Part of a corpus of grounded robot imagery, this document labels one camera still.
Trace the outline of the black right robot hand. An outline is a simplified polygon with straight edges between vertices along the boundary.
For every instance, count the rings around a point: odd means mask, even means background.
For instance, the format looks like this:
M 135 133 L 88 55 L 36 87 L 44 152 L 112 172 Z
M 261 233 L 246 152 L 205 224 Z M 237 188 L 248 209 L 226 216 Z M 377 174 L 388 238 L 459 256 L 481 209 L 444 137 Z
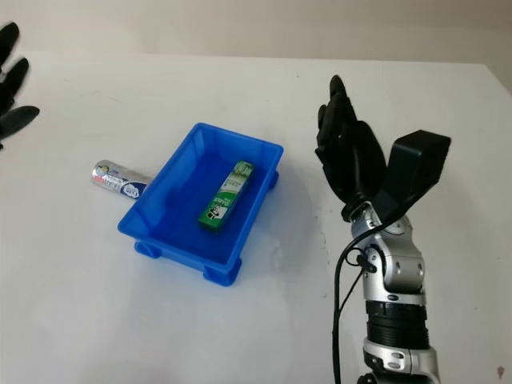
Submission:
M 383 184 L 386 160 L 370 126 L 357 118 L 345 85 L 337 75 L 330 80 L 330 100 L 318 110 L 315 153 L 330 188 L 344 203 L 342 218 L 350 222 L 355 211 L 370 201 Z

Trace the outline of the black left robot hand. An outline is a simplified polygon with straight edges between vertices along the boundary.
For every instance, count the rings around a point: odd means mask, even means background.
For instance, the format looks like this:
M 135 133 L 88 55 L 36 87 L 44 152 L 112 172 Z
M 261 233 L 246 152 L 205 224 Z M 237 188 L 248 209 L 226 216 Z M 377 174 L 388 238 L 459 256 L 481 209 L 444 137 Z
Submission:
M 1 66 L 11 55 L 19 36 L 19 27 L 15 22 L 9 22 L 1 28 Z M 14 105 L 29 69 L 29 61 L 20 58 L 6 73 L 1 71 L 1 140 L 24 129 L 40 113 L 36 106 Z

